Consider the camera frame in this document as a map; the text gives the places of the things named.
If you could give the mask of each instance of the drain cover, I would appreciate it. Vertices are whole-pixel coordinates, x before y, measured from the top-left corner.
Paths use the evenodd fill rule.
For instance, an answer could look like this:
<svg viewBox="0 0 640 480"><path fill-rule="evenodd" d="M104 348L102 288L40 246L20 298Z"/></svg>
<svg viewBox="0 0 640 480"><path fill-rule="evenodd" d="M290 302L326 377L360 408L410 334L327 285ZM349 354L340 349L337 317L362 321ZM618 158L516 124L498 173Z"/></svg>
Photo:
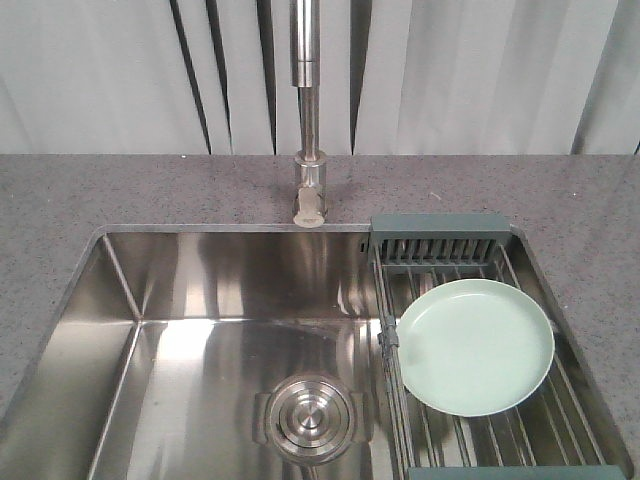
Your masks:
<svg viewBox="0 0 640 480"><path fill-rule="evenodd" d="M353 406L348 392L325 377L296 377L282 384L267 404L266 431L288 460L318 465L351 443Z"/></svg>

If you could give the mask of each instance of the white curtain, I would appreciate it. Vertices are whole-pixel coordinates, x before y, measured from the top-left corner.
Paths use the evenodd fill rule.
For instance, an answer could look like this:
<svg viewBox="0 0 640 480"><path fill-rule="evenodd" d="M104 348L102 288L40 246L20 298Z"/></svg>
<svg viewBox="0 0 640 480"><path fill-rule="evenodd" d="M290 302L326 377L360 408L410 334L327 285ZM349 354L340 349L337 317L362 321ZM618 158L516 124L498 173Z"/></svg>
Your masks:
<svg viewBox="0 0 640 480"><path fill-rule="evenodd" d="M355 2L370 18L352 18ZM636 150L637 0L320 7L328 154ZM0 0L0 8L0 153L207 153L206 139L219 154L299 149L289 0ZM354 22L363 21L368 28L357 30L367 37L352 50Z"/></svg>
<svg viewBox="0 0 640 480"><path fill-rule="evenodd" d="M206 153L168 2L2 0L0 45L1 152Z"/></svg>

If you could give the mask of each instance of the faucet base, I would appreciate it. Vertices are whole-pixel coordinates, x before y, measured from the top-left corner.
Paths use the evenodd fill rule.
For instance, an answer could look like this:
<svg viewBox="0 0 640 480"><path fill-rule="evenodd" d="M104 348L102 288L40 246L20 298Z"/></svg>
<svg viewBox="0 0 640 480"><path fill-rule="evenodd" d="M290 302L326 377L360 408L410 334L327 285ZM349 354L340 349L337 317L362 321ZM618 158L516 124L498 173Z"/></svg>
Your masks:
<svg viewBox="0 0 640 480"><path fill-rule="evenodd" d="M325 221L327 215L325 158L321 151L318 151L318 156L313 161L304 160L302 152L296 155L298 193L293 205L293 222L300 227L315 228Z"/></svg>

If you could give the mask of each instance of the curtain fold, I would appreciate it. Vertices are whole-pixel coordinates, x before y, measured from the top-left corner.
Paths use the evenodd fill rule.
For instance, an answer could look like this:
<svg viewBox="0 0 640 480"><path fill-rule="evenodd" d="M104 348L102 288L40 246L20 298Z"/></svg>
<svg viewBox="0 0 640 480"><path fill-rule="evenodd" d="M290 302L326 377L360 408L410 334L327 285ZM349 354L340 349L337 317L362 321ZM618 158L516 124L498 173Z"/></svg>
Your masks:
<svg viewBox="0 0 640 480"><path fill-rule="evenodd" d="M206 5L193 0L178 0L178 5L207 120L211 153L229 154L229 124Z"/></svg>
<svg viewBox="0 0 640 480"><path fill-rule="evenodd" d="M258 12L253 0L217 2L227 71L232 151L273 153Z"/></svg>
<svg viewBox="0 0 640 480"><path fill-rule="evenodd" d="M640 143L640 6L621 0L573 153L634 152Z"/></svg>

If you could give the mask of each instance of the dish drying rack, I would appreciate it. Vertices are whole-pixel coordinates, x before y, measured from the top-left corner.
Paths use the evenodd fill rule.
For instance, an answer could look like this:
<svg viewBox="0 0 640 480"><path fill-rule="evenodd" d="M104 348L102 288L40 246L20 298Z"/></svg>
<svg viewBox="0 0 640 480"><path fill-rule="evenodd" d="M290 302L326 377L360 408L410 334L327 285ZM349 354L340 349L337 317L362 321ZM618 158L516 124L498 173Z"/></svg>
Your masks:
<svg viewBox="0 0 640 480"><path fill-rule="evenodd" d="M500 215L379 215L368 252L381 315L385 388L397 468L633 465L599 395L586 378L548 286L522 235ZM405 389L396 323L430 289L462 278L507 283L535 299L551 320L556 352L549 375L502 413L463 418L438 412Z"/></svg>

